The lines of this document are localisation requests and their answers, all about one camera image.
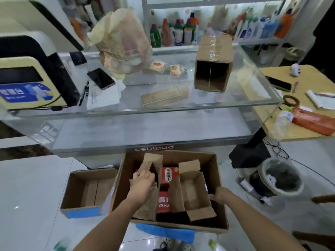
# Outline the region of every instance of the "white tile floor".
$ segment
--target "white tile floor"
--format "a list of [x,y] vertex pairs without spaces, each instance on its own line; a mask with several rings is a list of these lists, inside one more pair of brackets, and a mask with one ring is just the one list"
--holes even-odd
[[[289,155],[326,176],[335,183],[335,139],[283,143],[281,146]],[[215,152],[218,161],[228,160],[233,146],[209,147],[200,151]],[[315,205],[310,198],[315,195],[335,193],[335,188],[322,177],[300,164],[305,189],[296,197],[274,197],[276,205],[268,207],[245,193],[237,184],[238,177],[247,177],[255,169],[235,170],[220,165],[222,185],[231,189],[251,206],[279,224],[284,230],[302,230],[320,234],[335,235],[335,204]],[[85,166],[72,158],[44,156],[0,162],[0,250],[52,250],[54,245],[69,239],[73,248],[101,217],[67,219],[58,211],[67,176],[70,171]],[[227,234],[198,232],[195,235],[196,250],[210,250],[208,240],[218,240],[228,251],[254,250],[240,224],[227,208],[230,229]],[[120,250],[151,251],[158,238],[136,229],[129,224]],[[313,251],[325,250],[309,243]]]

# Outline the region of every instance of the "yellow table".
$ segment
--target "yellow table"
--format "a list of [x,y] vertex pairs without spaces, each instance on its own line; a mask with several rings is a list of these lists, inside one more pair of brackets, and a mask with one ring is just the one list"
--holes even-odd
[[[299,99],[300,105],[309,107],[313,109],[315,113],[320,113],[324,115],[328,115],[332,118],[335,118],[335,110],[327,110],[327,109],[317,109],[312,101],[306,96],[305,92],[308,90],[312,90],[312,92],[321,93],[321,92],[329,92],[335,93],[335,84],[329,80],[325,75],[323,75],[320,71],[310,65],[301,65],[300,70],[301,74],[298,77],[293,77],[289,75],[289,66],[286,67],[269,67],[269,68],[261,68],[260,71],[264,75],[268,75],[269,77],[273,77],[284,82],[288,82],[290,84],[294,84],[299,81],[298,87],[295,90],[295,93],[283,92],[283,95],[290,94]],[[257,107],[255,107],[258,115],[263,115],[264,113],[260,111]],[[273,118],[269,118],[264,124],[263,129],[266,134],[269,134],[269,130],[274,125],[277,114],[280,112],[280,109],[275,110],[273,114]],[[327,136],[321,135],[314,131],[310,131],[303,127],[300,127],[295,124],[291,124],[288,128],[287,138],[283,140],[283,142],[288,141],[297,141],[297,140],[310,140],[310,139],[320,139],[326,138]]]

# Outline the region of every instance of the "hand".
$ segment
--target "hand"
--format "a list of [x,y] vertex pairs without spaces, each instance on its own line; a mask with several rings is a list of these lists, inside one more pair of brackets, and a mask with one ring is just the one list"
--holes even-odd
[[234,195],[228,188],[225,187],[217,187],[215,191],[215,195],[209,194],[209,199],[216,201],[220,204],[227,204],[229,199]]
[[155,174],[150,171],[142,171],[134,173],[133,182],[127,195],[127,200],[137,208],[137,210],[145,203],[152,189],[152,183],[155,180]]

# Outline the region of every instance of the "trash can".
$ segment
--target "trash can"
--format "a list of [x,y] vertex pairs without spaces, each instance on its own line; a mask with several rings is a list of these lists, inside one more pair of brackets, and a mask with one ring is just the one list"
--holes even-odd
[[275,195],[296,196],[304,189],[298,169],[291,160],[268,158],[250,175],[250,185],[266,197]]
[[285,55],[283,60],[280,63],[280,67],[282,66],[291,66],[299,61],[301,57],[304,56],[304,51],[297,47],[290,47],[285,51]]

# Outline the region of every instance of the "red box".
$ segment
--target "red box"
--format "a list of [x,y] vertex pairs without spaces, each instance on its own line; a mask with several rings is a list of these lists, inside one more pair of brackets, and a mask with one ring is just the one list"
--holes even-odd
[[179,168],[177,166],[163,167],[161,184],[168,184],[172,179],[177,177],[178,174]]
[[158,198],[157,213],[170,212],[169,192],[161,191]]

